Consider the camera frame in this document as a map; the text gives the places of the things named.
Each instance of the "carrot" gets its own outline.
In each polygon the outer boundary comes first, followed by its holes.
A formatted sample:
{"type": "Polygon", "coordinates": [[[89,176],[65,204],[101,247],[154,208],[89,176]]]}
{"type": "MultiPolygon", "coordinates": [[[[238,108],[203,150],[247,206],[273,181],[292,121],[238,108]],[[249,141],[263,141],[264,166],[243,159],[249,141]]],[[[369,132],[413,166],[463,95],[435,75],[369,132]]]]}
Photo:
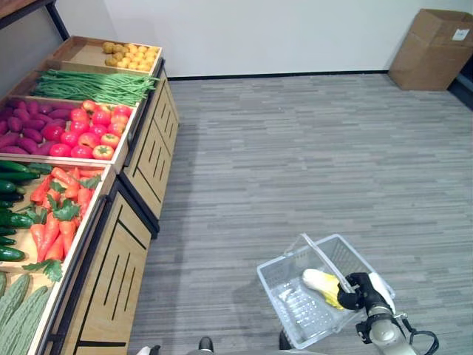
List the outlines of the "carrot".
{"type": "Polygon", "coordinates": [[[32,202],[36,202],[37,204],[42,203],[44,197],[46,196],[47,190],[50,188],[50,184],[52,181],[52,176],[47,175],[44,180],[39,184],[35,191],[30,196],[30,200],[32,202]]]}
{"type": "Polygon", "coordinates": [[[44,239],[44,224],[33,224],[30,227],[30,233],[35,241],[36,249],[38,249],[38,246],[43,243],[44,239]]]}
{"type": "Polygon", "coordinates": [[[93,178],[96,175],[101,175],[103,170],[102,169],[90,169],[90,170],[85,170],[85,169],[80,169],[79,172],[81,173],[81,176],[85,178],[93,178]]]}
{"type": "Polygon", "coordinates": [[[59,222],[59,231],[63,237],[64,256],[67,256],[75,236],[75,222],[62,220],[59,222]]]}
{"type": "Polygon", "coordinates": [[[49,189],[48,192],[46,193],[46,196],[44,196],[42,206],[48,211],[51,211],[52,207],[51,207],[50,201],[47,198],[47,195],[51,195],[52,199],[58,202],[61,199],[61,194],[54,189],[49,189]]]}
{"type": "Polygon", "coordinates": [[[55,167],[54,169],[52,169],[51,175],[52,175],[54,178],[56,178],[56,179],[62,181],[63,183],[65,183],[65,184],[68,185],[69,187],[70,187],[70,186],[74,186],[74,185],[77,186],[77,187],[79,187],[79,182],[78,182],[76,179],[74,179],[73,176],[67,174],[67,173],[66,173],[63,169],[61,169],[61,168],[55,167]]]}
{"type": "Polygon", "coordinates": [[[66,198],[69,198],[69,199],[72,199],[72,200],[75,200],[76,197],[77,197],[77,193],[78,193],[78,190],[79,190],[79,183],[78,183],[78,180],[81,178],[81,174],[79,172],[79,168],[78,167],[75,167],[74,170],[72,171],[72,174],[71,176],[75,179],[75,182],[74,184],[70,184],[66,191],[64,192],[64,196],[66,196],[66,198]]]}
{"type": "Polygon", "coordinates": [[[60,234],[54,243],[51,245],[50,250],[47,251],[45,260],[53,259],[62,261],[64,259],[64,236],[60,234]]]}
{"type": "Polygon", "coordinates": [[[52,215],[52,212],[48,213],[46,219],[46,226],[44,227],[44,238],[42,243],[38,241],[38,262],[44,260],[46,253],[50,250],[52,244],[55,242],[59,234],[59,220],[52,215]]]}
{"type": "Polygon", "coordinates": [[[89,189],[80,189],[78,194],[77,194],[77,203],[81,207],[79,214],[81,215],[82,218],[84,218],[84,215],[87,212],[87,209],[89,208],[89,203],[90,200],[92,199],[92,191],[89,189]]]}

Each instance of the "black cable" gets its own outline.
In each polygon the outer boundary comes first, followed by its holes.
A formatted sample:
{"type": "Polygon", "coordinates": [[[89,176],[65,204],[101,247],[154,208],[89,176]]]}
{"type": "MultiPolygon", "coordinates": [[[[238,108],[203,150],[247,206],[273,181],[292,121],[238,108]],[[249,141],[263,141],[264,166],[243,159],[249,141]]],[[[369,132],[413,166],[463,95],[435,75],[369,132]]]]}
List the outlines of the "black cable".
{"type": "Polygon", "coordinates": [[[412,345],[412,342],[414,341],[414,336],[415,335],[427,335],[429,337],[434,338],[434,342],[430,346],[430,349],[424,355],[433,355],[438,350],[440,344],[439,344],[438,338],[437,338],[437,336],[435,335],[434,332],[432,332],[432,331],[418,331],[417,329],[411,327],[411,325],[409,324],[409,321],[407,319],[402,319],[402,323],[407,328],[407,330],[411,333],[411,336],[409,338],[409,344],[410,345],[412,345]]]}

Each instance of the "tomato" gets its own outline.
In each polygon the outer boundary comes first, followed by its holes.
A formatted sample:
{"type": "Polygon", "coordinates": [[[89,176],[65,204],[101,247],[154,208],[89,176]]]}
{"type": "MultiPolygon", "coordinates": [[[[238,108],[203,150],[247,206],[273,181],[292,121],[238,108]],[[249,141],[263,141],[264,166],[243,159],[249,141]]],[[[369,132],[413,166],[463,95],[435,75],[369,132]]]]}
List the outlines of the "tomato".
{"type": "Polygon", "coordinates": [[[64,143],[56,143],[51,147],[50,155],[53,157],[70,157],[71,147],[64,143]]]}
{"type": "Polygon", "coordinates": [[[75,146],[71,150],[71,157],[91,159],[91,158],[93,158],[92,148],[90,148],[89,146],[75,146]]]}
{"type": "Polygon", "coordinates": [[[113,149],[116,149],[119,143],[120,137],[117,137],[116,135],[112,135],[110,133],[103,135],[101,138],[101,144],[103,144],[104,146],[110,146],[113,149]]]}
{"type": "Polygon", "coordinates": [[[61,143],[67,144],[71,148],[77,146],[77,141],[79,140],[79,134],[77,132],[64,132],[61,135],[61,143]]]}
{"type": "Polygon", "coordinates": [[[125,115],[113,115],[110,122],[113,124],[124,124],[126,126],[128,123],[128,117],[125,115]]]}
{"type": "Polygon", "coordinates": [[[102,124],[108,126],[110,124],[110,111],[106,112],[102,109],[95,111],[92,115],[93,124],[102,124]]]}
{"type": "Polygon", "coordinates": [[[85,100],[82,103],[82,109],[85,109],[88,113],[94,113],[97,108],[97,104],[92,100],[85,100]]]}
{"type": "Polygon", "coordinates": [[[107,133],[107,129],[103,124],[93,124],[89,128],[89,132],[95,133],[96,135],[101,137],[107,133]]]}
{"type": "Polygon", "coordinates": [[[71,127],[69,128],[71,132],[77,132],[79,135],[89,131],[89,124],[82,121],[73,121],[71,122],[71,127]]]}
{"type": "Polygon", "coordinates": [[[117,105],[113,109],[113,115],[125,115],[129,118],[131,114],[132,108],[125,105],[117,105]]]}
{"type": "Polygon", "coordinates": [[[61,135],[64,132],[64,128],[56,126],[54,124],[47,124],[42,130],[41,134],[46,138],[47,141],[59,142],[61,135]]]}
{"type": "Polygon", "coordinates": [[[123,131],[125,130],[125,125],[124,124],[110,124],[108,126],[109,133],[112,133],[113,135],[117,135],[118,137],[121,137],[123,134],[123,131]]]}
{"type": "Polygon", "coordinates": [[[101,143],[101,139],[95,134],[91,132],[82,133],[79,136],[78,144],[80,146],[89,146],[90,148],[94,149],[101,143]]]}
{"type": "Polygon", "coordinates": [[[92,155],[95,159],[111,160],[113,157],[114,150],[110,146],[96,146],[92,155]]]}
{"type": "Polygon", "coordinates": [[[71,110],[71,121],[80,121],[89,123],[89,115],[85,109],[73,109],[71,110]]]}

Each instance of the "wooden cabinet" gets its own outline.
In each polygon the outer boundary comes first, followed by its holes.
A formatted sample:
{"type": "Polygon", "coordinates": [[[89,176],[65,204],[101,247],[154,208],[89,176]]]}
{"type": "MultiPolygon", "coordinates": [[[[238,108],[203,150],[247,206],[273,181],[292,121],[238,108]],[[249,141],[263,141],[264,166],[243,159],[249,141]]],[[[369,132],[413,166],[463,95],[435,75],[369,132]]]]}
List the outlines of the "wooden cabinet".
{"type": "Polygon", "coordinates": [[[154,233],[149,221],[140,218],[139,207],[128,201],[126,191],[118,189],[104,209],[92,238],[98,238],[96,250],[86,266],[89,270],[60,354],[127,352],[154,233]]]}
{"type": "Polygon", "coordinates": [[[176,141],[179,117],[175,109],[164,70],[149,107],[144,112],[143,125],[132,158],[123,168],[120,178],[135,198],[141,199],[159,219],[166,185],[171,170],[171,158],[176,141]]]}

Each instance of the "wall baseboard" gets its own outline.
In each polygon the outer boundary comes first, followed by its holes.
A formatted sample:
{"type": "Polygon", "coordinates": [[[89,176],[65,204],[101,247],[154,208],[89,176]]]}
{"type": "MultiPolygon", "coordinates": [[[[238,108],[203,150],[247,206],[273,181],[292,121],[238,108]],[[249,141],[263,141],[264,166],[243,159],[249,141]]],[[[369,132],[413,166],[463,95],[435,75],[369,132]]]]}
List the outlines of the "wall baseboard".
{"type": "Polygon", "coordinates": [[[340,72],[278,72],[271,74],[241,74],[241,75],[204,75],[204,76],[175,76],[171,81],[182,80],[212,80],[212,79],[247,79],[247,78],[284,78],[291,76],[315,75],[353,75],[353,74],[387,74],[387,70],[348,70],[340,72]]]}

